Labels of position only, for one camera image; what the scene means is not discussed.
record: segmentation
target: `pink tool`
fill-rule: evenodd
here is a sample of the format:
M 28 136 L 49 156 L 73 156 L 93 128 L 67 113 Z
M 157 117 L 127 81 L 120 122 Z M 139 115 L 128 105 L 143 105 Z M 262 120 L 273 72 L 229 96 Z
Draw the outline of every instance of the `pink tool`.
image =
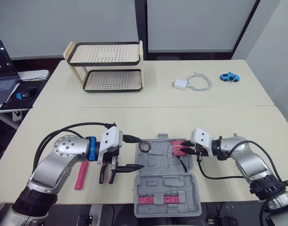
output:
M 88 168 L 88 161 L 82 162 L 80 166 L 77 182 L 76 182 L 76 185 L 74 186 L 75 190 L 81 190 L 83 188 L 87 168 Z
M 153 197 L 139 197 L 139 204 L 153 204 Z
M 164 203 L 180 203 L 180 199 L 178 196 L 167 196 L 164 197 Z
M 181 145 L 182 142 L 184 142 L 184 140 L 173 140 L 172 141 L 173 154 L 175 156 L 186 155 L 186 153 L 184 153 L 180 150 L 181 148 L 186 147 L 186 146 Z

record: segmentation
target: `open tool case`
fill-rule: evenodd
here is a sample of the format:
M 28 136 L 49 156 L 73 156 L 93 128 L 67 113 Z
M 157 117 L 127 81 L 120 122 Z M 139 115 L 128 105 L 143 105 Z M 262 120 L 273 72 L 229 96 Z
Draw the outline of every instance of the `open tool case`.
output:
M 173 155 L 167 135 L 145 140 L 151 144 L 148 153 L 137 146 L 137 164 L 145 167 L 134 181 L 134 215 L 138 218 L 196 217 L 201 215 L 196 178 L 185 173 L 180 160 Z M 187 169 L 193 168 L 191 155 L 181 156 Z

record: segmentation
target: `pink handle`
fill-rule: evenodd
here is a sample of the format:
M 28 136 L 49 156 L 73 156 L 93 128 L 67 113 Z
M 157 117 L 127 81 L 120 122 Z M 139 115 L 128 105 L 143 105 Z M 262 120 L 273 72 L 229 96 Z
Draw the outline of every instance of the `pink handle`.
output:
M 82 164 L 80 166 L 77 182 L 76 182 L 76 185 L 74 186 L 75 190 L 81 190 L 83 188 L 83 184 L 84 184 L 84 179 L 85 179 L 85 176 L 86 176 L 87 168 L 88 168 L 88 161 L 82 162 Z

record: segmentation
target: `laptop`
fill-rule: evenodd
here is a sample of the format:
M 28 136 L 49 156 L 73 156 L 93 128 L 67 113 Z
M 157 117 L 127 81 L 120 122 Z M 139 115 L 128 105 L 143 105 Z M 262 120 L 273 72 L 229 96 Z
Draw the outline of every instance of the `laptop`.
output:
M 12 64 L 6 48 L 0 41 L 0 104 L 4 103 L 14 89 L 19 75 Z

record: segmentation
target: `black cable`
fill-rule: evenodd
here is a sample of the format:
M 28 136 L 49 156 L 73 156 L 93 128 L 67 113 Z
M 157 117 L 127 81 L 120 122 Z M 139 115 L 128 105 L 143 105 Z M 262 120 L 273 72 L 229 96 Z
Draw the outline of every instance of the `black cable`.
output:
M 245 143 L 252 143 L 252 144 L 256 145 L 257 147 L 259 147 L 261 151 L 263 151 L 263 153 L 266 155 L 266 157 L 267 157 L 267 158 L 269 159 L 269 161 L 271 162 L 272 169 L 274 170 L 274 172 L 275 172 L 278 180 L 280 181 L 280 183 L 283 183 L 283 181 L 282 181 L 280 175 L 278 174 L 277 169 L 276 169 L 276 167 L 275 167 L 275 164 L 274 164 L 272 158 L 270 157 L 270 155 L 269 155 L 260 145 L 258 145 L 258 144 L 257 144 L 256 142 L 254 142 L 254 141 L 244 140 L 244 141 L 239 142 L 239 143 L 236 144 L 236 145 L 232 148 L 232 150 L 228 153 L 227 158 L 230 157 L 230 155 L 235 151 L 235 149 L 236 149 L 239 145 L 242 145 L 242 144 L 245 144 Z
M 220 208 L 219 208 L 219 210 L 217 211 L 217 216 L 216 216 L 216 217 L 219 217 L 219 216 L 220 216 L 220 211 L 221 211 L 221 209 L 222 209 L 222 206 L 223 206 L 223 202 L 221 203 Z
M 114 225 L 114 219 L 115 219 L 115 208 L 113 205 L 110 205 L 112 207 L 112 220 L 111 220 L 111 226 Z
M 181 161 L 181 165 L 182 165 L 183 169 L 185 170 L 185 172 L 187 173 L 187 172 L 188 172 L 187 167 L 186 167 L 186 165 L 183 163 L 183 161 L 181 160 L 180 156 L 176 156 L 176 157 Z
M 33 79 L 19 79 L 19 80 L 17 81 L 17 83 L 21 83 L 21 82 L 23 82 L 23 81 L 32 81 L 32 80 L 35 80 L 35 79 L 44 80 L 44 81 L 48 81 L 48 80 L 49 80 L 49 79 L 47 79 L 47 78 L 45 78 L 45 77 L 40 76 L 40 77 L 33 78 Z
M 204 171 L 202 170 L 202 167 L 201 167 L 201 164 L 200 164 L 200 158 L 199 158 L 198 155 L 197 155 L 197 162 L 198 162 L 198 167 L 199 167 L 199 169 L 200 169 L 201 174 L 202 174 L 204 177 L 206 177 L 206 178 L 208 178 L 208 179 L 210 179 L 210 180 L 222 180 L 222 179 L 232 179 L 232 178 L 244 178 L 243 176 L 228 176 L 228 177 L 219 177 L 219 178 L 209 177 L 209 176 L 207 176 L 207 175 L 204 173 Z
M 33 172 L 35 171 L 37 165 L 38 165 L 38 162 L 40 160 L 40 157 L 41 157 L 41 154 L 44 150 L 44 148 L 46 147 L 46 145 L 48 144 L 49 141 L 51 141 L 51 139 L 53 137 L 55 137 L 56 135 L 58 135 L 59 133 L 61 132 L 71 132 L 71 133 L 74 133 L 76 134 L 77 136 L 83 138 L 80 134 L 74 132 L 73 130 L 69 130 L 70 128 L 73 128 L 73 127 L 78 127 L 78 126 L 86 126 L 86 125 L 99 125 L 99 126 L 105 126 L 107 129 L 113 127 L 113 126 L 116 126 L 115 123 L 102 123 L 102 122 L 81 122 L 81 123 L 77 123 L 77 124 L 73 124 L 73 125 L 69 125 L 69 126 L 66 126 L 62 129 L 59 129 L 59 130 L 56 130 L 54 132 L 51 132 L 49 133 L 42 141 L 41 143 L 39 144 L 37 150 L 36 150 L 36 153 L 35 153 L 35 157 L 34 157 L 34 163 L 33 163 Z

